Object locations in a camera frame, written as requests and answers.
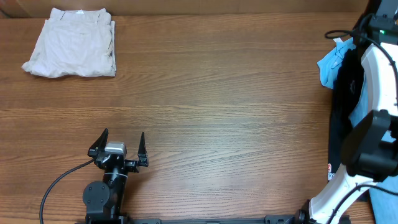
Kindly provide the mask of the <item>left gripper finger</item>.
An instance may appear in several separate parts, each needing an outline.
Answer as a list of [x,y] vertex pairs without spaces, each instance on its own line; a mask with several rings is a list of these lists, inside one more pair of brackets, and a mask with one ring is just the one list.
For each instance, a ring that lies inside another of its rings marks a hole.
[[149,166],[144,132],[142,132],[142,134],[141,134],[141,140],[140,140],[137,156],[138,156],[139,166],[142,166],[142,167]]
[[103,152],[108,141],[108,128],[105,128],[101,136],[89,147],[87,155],[89,157],[97,157],[100,152]]

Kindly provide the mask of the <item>blue denim jeans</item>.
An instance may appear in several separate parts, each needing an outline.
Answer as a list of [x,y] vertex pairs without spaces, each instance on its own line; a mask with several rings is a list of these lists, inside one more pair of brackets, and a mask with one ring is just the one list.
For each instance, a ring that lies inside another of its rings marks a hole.
[[[368,114],[368,84],[364,78],[358,104],[349,119],[353,127]],[[397,224],[397,196],[389,195],[376,189],[370,189],[371,205],[377,224]]]

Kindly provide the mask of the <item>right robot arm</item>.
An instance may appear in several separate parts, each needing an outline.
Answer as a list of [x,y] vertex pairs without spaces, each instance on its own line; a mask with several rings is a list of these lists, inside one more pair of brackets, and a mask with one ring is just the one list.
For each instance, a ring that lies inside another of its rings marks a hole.
[[318,63],[332,89],[328,183],[286,223],[349,223],[366,192],[377,216],[390,214],[397,182],[397,2],[369,1],[351,30],[325,34],[335,48]]

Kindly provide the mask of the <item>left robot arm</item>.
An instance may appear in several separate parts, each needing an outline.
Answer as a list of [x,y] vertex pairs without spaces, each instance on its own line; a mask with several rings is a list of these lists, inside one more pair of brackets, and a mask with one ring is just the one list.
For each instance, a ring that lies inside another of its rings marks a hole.
[[121,212],[124,191],[128,174],[138,173],[140,167],[147,167],[145,136],[137,152],[138,159],[126,158],[127,149],[124,142],[108,141],[109,131],[105,129],[101,136],[90,146],[88,156],[93,163],[104,171],[103,180],[94,181],[83,191],[83,202],[86,205],[87,223],[131,223],[129,215]]

